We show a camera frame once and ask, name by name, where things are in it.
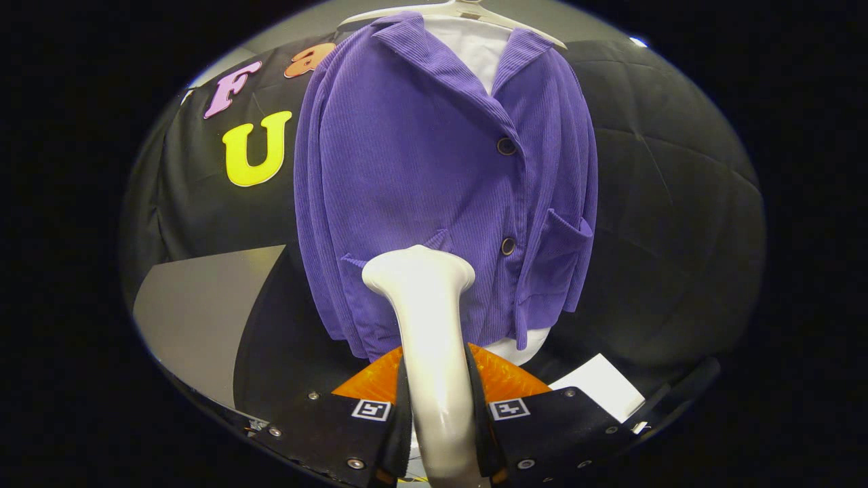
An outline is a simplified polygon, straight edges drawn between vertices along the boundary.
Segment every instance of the white handle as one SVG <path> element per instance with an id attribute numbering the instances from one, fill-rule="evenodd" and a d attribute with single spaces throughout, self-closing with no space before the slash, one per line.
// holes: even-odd
<path id="1" fill-rule="evenodd" d="M 413 246 L 381 254 L 362 280 L 398 316 L 422 464 L 431 486 L 489 486 L 479 475 L 458 297 L 476 279 L 454 254 Z"/>

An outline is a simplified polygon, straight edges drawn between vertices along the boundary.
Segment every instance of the jacket collar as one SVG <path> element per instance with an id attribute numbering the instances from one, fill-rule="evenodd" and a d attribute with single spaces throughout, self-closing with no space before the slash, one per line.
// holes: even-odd
<path id="1" fill-rule="evenodd" d="M 417 68 L 456 91 L 488 97 L 479 79 L 445 44 L 425 30 L 422 15 L 405 11 L 371 23 L 378 29 L 373 36 Z M 552 43 L 537 34 L 515 29 L 497 65 L 492 96 L 512 76 L 537 59 Z"/>

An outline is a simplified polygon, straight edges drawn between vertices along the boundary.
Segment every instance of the gray panel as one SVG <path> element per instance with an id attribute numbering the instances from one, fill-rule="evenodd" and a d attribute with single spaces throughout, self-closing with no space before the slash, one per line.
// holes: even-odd
<path id="1" fill-rule="evenodd" d="M 234 408 L 241 334 L 284 247 L 152 267 L 135 298 L 133 317 L 154 357 L 197 392 Z"/>

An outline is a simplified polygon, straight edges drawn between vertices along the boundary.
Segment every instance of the pink letter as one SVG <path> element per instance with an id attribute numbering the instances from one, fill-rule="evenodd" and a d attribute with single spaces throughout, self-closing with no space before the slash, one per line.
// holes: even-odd
<path id="1" fill-rule="evenodd" d="M 257 61 L 250 66 L 245 66 L 244 68 L 235 71 L 231 75 L 223 76 L 223 78 L 217 82 L 217 93 L 214 93 L 214 99 L 211 101 L 211 108 L 205 112 L 204 118 L 207 119 L 211 115 L 228 109 L 229 105 L 232 105 L 232 100 L 229 99 L 229 94 L 232 93 L 233 95 L 238 95 L 238 92 L 244 88 L 244 83 L 247 82 L 247 75 L 255 73 L 261 67 L 262 61 Z"/>

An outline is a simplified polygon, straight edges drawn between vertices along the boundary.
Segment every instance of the metal screw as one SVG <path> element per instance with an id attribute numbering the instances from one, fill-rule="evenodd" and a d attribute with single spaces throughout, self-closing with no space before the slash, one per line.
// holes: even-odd
<path id="1" fill-rule="evenodd" d="M 346 460 L 346 465 L 350 466 L 354 470 L 364 470 L 365 469 L 365 461 L 356 458 L 349 458 Z"/>

